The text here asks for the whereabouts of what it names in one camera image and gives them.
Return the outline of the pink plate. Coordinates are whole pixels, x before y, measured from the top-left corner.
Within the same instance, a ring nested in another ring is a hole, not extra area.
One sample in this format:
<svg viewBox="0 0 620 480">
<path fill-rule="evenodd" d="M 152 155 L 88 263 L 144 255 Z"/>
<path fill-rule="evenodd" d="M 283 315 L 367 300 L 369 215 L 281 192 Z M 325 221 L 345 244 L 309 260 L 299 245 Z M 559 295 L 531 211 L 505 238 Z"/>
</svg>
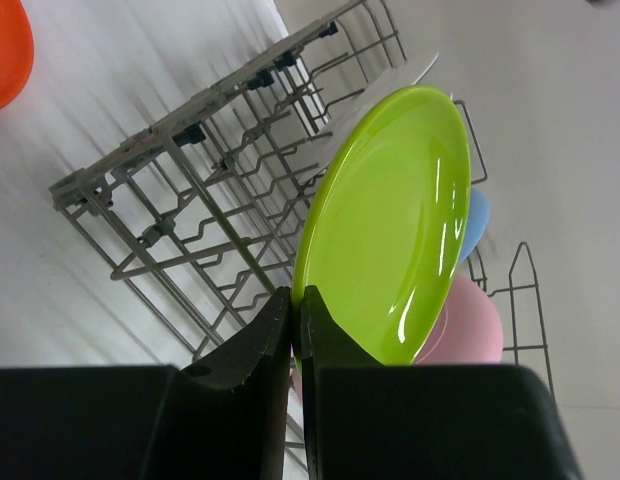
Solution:
<svg viewBox="0 0 620 480">
<path fill-rule="evenodd" d="M 500 314 L 463 274 L 297 282 L 292 290 L 295 307 L 301 306 L 310 286 L 318 288 L 346 338 L 381 365 L 496 364 L 502 359 Z"/>
</svg>

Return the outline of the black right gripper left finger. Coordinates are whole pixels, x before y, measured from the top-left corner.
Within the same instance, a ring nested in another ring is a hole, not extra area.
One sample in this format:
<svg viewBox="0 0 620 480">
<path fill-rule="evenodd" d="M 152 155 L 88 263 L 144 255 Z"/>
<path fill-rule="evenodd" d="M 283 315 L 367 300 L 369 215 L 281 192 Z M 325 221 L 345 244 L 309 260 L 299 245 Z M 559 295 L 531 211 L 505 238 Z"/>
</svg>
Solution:
<svg viewBox="0 0 620 480">
<path fill-rule="evenodd" d="M 291 294 L 185 368 L 0 369 L 0 479 L 279 479 Z"/>
</svg>

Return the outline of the blue plate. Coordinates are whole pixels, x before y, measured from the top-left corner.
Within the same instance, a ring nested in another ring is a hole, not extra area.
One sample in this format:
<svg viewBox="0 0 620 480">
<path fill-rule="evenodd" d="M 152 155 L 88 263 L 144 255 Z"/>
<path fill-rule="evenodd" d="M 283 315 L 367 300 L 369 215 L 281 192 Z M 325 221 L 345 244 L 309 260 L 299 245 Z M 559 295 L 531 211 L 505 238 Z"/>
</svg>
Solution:
<svg viewBox="0 0 620 480">
<path fill-rule="evenodd" d="M 478 246 L 488 226 L 490 214 L 491 206 L 488 197 L 483 191 L 473 188 L 459 263 L 463 263 Z"/>
</svg>

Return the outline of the patterned white plate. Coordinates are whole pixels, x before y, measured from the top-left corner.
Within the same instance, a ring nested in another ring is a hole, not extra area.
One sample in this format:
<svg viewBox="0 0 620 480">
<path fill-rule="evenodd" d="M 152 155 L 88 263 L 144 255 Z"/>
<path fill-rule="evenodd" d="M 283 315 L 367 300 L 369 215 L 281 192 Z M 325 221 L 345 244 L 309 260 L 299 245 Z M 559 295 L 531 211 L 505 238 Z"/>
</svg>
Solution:
<svg viewBox="0 0 620 480">
<path fill-rule="evenodd" d="M 359 96 L 349 101 L 345 109 L 322 130 L 322 133 L 327 133 L 326 137 L 300 146 L 293 155 L 292 169 L 301 170 L 298 175 L 300 186 L 309 192 L 314 189 L 315 183 L 321 183 L 316 176 L 325 172 L 363 117 L 381 100 L 401 88 L 416 85 L 421 78 L 422 75 L 416 72 L 388 69 Z"/>
</svg>

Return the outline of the white blue-rimmed plate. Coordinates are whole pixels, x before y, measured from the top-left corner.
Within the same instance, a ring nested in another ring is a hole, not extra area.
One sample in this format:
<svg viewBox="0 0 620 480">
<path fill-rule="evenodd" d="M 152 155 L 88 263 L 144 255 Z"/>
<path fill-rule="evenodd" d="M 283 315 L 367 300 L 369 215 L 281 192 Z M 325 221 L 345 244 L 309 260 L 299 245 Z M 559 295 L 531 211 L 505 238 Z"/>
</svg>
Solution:
<svg viewBox="0 0 620 480">
<path fill-rule="evenodd" d="M 392 89 L 418 84 L 431 71 L 439 57 L 440 53 L 436 52 L 428 60 L 409 58 L 402 65 L 390 69 L 386 84 Z"/>
</svg>

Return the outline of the green plate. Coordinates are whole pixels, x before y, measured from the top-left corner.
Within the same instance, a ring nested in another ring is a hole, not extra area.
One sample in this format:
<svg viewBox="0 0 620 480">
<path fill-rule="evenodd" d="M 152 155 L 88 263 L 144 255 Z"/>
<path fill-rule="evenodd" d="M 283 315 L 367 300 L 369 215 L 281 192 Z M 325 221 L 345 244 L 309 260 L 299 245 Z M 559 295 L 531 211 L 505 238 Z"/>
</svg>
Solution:
<svg viewBox="0 0 620 480">
<path fill-rule="evenodd" d="M 469 140 L 441 90 L 403 87 L 333 157 L 305 221 L 292 301 L 316 288 L 332 319 L 384 365 L 408 365 L 434 328 L 467 230 Z"/>
</svg>

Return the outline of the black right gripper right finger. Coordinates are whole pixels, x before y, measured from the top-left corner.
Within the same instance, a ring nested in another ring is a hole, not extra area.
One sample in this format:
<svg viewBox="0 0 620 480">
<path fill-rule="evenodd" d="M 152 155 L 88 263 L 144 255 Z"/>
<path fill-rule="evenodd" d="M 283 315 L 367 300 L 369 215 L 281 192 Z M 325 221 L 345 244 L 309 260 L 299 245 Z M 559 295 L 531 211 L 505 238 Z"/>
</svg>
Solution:
<svg viewBox="0 0 620 480">
<path fill-rule="evenodd" d="M 305 449 L 313 479 L 579 479 L 548 388 L 530 369 L 384 366 L 318 288 L 300 304 Z"/>
</svg>

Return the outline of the orange plate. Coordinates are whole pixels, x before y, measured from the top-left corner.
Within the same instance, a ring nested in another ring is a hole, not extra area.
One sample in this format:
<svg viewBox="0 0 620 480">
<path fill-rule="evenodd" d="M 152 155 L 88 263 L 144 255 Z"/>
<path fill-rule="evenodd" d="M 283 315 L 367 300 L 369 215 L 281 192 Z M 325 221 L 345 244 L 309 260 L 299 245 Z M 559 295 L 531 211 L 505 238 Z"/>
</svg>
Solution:
<svg viewBox="0 0 620 480">
<path fill-rule="evenodd" d="M 34 39 L 19 0 L 0 0 L 0 110 L 27 84 L 34 64 Z"/>
</svg>

